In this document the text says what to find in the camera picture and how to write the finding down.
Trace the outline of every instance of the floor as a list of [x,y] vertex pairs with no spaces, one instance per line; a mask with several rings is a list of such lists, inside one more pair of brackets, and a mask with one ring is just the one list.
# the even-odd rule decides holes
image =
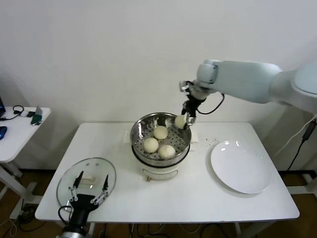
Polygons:
[[[36,195],[43,195],[45,189],[50,183],[53,177],[53,172],[24,172],[23,177],[20,179],[24,186],[27,186],[31,181],[37,181],[38,185],[34,191]],[[299,175],[286,175],[284,177],[286,185],[304,185],[304,180]],[[317,237],[317,200],[313,195],[294,195],[293,196],[299,210],[300,218],[292,221],[279,221],[264,230],[258,235],[258,238],[274,238],[274,237],[288,237],[288,238],[315,238]],[[0,201],[0,223],[9,218],[11,211],[18,202],[19,197],[8,190],[5,196]],[[33,220],[29,224],[23,225],[23,229],[30,230],[41,225],[41,221]],[[241,224],[241,229],[244,230],[250,225],[250,223]],[[5,232],[10,228],[11,224],[6,223],[0,226],[0,238],[3,238]],[[184,225],[183,228],[188,231],[195,230],[199,225]],[[205,225],[201,225],[198,232],[195,234],[185,233],[179,224],[167,224],[160,231],[161,234],[168,235],[169,238],[198,238],[200,237],[201,230]],[[154,233],[160,228],[160,224],[142,224],[138,226],[139,235],[145,236],[148,234],[148,229],[151,233]],[[102,230],[104,224],[97,224],[94,238],[103,237]],[[33,232],[22,232],[18,231],[16,238],[55,238],[60,235],[61,227],[54,222],[47,222],[41,228]],[[130,236],[128,224],[108,224],[106,227],[106,233],[108,238],[128,238]],[[235,237],[234,225],[233,224],[221,224],[209,225],[204,229],[202,234],[203,238],[233,238]],[[137,238],[136,229],[134,229],[134,238]]]

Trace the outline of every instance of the glass lid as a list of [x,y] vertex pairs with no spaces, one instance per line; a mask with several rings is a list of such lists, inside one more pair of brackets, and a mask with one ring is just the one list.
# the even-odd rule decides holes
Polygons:
[[103,158],[89,158],[78,162],[67,170],[60,179],[56,196],[60,206],[70,206],[72,197],[69,187],[73,187],[75,179],[83,172],[77,194],[98,196],[103,189],[104,182],[108,176],[108,189],[110,195],[116,181],[116,172],[113,164]]

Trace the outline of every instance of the power cord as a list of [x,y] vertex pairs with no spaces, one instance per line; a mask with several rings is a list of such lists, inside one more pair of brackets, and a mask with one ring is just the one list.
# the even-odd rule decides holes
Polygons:
[[293,163],[295,162],[297,156],[299,155],[299,152],[301,151],[301,148],[302,148],[303,144],[309,139],[309,137],[313,133],[314,129],[316,128],[316,124],[317,124],[316,123],[316,119],[313,119],[310,122],[309,126],[307,127],[307,129],[306,129],[306,131],[305,131],[305,133],[304,133],[304,135],[302,137],[302,142],[301,142],[300,146],[298,147],[297,153],[296,153],[295,157],[293,158],[290,166],[288,167],[288,169],[286,171],[289,171],[291,169]]
[[304,128],[305,128],[309,123],[311,123],[311,122],[314,121],[314,120],[316,121],[316,117],[317,117],[317,116],[313,116],[312,119],[310,119],[307,123],[305,123],[305,124],[303,125],[303,127],[302,127],[295,135],[293,135],[291,138],[289,138],[289,140],[283,145],[283,147],[280,148],[280,149],[272,156],[272,158],[274,158],[275,156],[277,156],[277,155],[289,144],[289,142],[290,142],[295,136],[297,136],[299,133],[302,132],[302,130],[304,130]]
[[179,226],[182,228],[182,230],[183,230],[184,232],[186,232],[186,233],[188,233],[188,234],[194,234],[194,233],[196,233],[196,232],[200,229],[200,227],[202,226],[202,224],[199,224],[198,227],[197,227],[196,229],[194,229],[193,231],[188,231],[188,230],[186,230],[182,224],[179,224]]
[[107,237],[106,228],[107,228],[107,223],[105,223],[104,229],[99,232],[99,238],[106,238]]
[[22,211],[23,211],[23,213],[17,219],[18,227],[21,231],[33,232],[33,231],[41,228],[42,226],[44,226],[46,224],[46,222],[43,222],[39,226],[32,228],[32,229],[29,229],[29,230],[23,228],[21,225],[28,224],[35,219],[36,207],[35,206],[26,206],[24,208],[22,207]]
[[4,238],[4,237],[6,236],[6,234],[8,234],[9,232],[10,232],[10,236],[11,236],[11,237],[15,237],[16,234],[18,233],[18,228],[16,227],[15,222],[13,222],[11,219],[7,219],[6,221],[2,222],[2,223],[0,224],[0,226],[3,226],[3,225],[4,225],[5,223],[7,223],[7,222],[11,222],[11,223],[12,223],[12,226],[3,234],[2,238]]
[[213,113],[214,111],[216,111],[219,107],[220,107],[220,105],[223,103],[223,101],[224,101],[224,94],[222,93],[221,94],[222,95],[222,100],[221,100],[221,102],[218,104],[218,106],[215,108],[215,109],[213,109],[211,112],[208,112],[208,113],[202,113],[201,111],[199,111],[198,109],[197,109],[197,111],[200,113],[200,114],[203,114],[203,115],[209,115],[209,114],[211,114],[211,113]]
[[224,230],[223,230],[223,228],[222,228],[222,226],[221,226],[220,224],[207,224],[207,225],[205,225],[205,226],[202,228],[202,230],[200,231],[200,238],[203,238],[203,234],[204,234],[205,229],[208,228],[209,226],[212,226],[212,225],[217,225],[217,226],[220,228],[222,234],[223,234],[226,238],[229,238],[229,236],[224,232]]
[[16,115],[12,118],[6,118],[6,117],[3,117],[3,118],[0,118],[0,121],[2,120],[12,120],[12,119],[15,119],[16,117],[20,116],[22,114],[22,112],[24,112],[24,107],[21,106],[21,105],[15,105],[13,108],[13,113]]
[[64,220],[64,218],[61,216],[61,214],[60,214],[60,211],[62,210],[62,209],[65,209],[65,208],[70,208],[70,209],[72,209],[72,207],[71,206],[61,206],[59,209],[58,209],[58,216],[59,216],[59,218],[61,219],[61,221],[65,224],[65,225],[68,225],[68,223]]

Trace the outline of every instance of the electronic device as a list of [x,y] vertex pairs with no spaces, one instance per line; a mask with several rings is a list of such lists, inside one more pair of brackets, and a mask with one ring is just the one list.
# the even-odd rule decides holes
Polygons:
[[183,104],[187,125],[211,93],[220,92],[254,103],[278,102],[317,114],[317,63],[282,71],[271,63],[218,61],[207,59],[198,67],[197,79],[181,81],[188,101]]
[[0,98],[0,117],[2,117],[2,115],[5,113],[5,107],[3,105],[3,102]]
[[8,128],[6,126],[0,126],[0,140],[2,140],[4,138],[4,135],[5,135],[7,130],[8,130]]

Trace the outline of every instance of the table leg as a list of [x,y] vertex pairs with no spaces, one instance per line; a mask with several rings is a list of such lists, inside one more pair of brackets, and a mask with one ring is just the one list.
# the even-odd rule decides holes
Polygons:
[[[32,191],[35,189],[36,187],[36,182],[31,182],[28,187],[27,190],[32,193]],[[32,195],[31,199],[24,199],[24,198],[20,198],[20,200],[18,201],[18,203],[16,204],[15,208],[13,209],[11,215],[10,215],[10,219],[17,219],[17,217],[20,214],[21,209],[25,206],[25,204],[40,204],[40,201],[42,199],[43,196],[37,196],[37,195]]]
[[8,187],[4,186],[4,188],[0,192],[0,200],[3,198],[3,196],[5,195],[7,191],[8,191]]
[[0,167],[0,181],[7,185],[12,191],[17,193],[20,197],[27,200],[33,199],[33,194],[23,187],[17,180],[15,180],[7,171]]
[[253,223],[251,226],[249,226],[246,230],[242,231],[240,235],[238,235],[237,238],[252,238],[261,231],[268,228],[270,225],[272,225],[275,221],[271,222],[256,222]]
[[22,177],[23,173],[18,169],[16,164],[12,161],[10,163],[1,164],[3,167],[7,168],[14,176],[17,178]]
[[42,199],[42,196],[35,196],[32,194],[32,191],[34,190],[37,184],[36,182],[31,182],[28,185],[28,187],[25,188],[17,180],[15,180],[14,177],[12,177],[7,171],[5,171],[1,166],[0,166],[0,181],[21,197],[10,215],[11,219],[17,219],[17,217],[20,214],[23,201],[24,201],[23,202],[24,205],[25,204],[39,204]]
[[95,230],[95,223],[94,223],[94,222],[91,222],[91,223],[90,223],[90,226],[89,226],[89,231],[88,231],[88,234],[90,235],[90,237],[93,237],[94,230]]
[[317,198],[317,178],[311,179],[307,175],[303,175],[308,182],[306,186],[288,186],[287,189],[290,194],[313,194]]

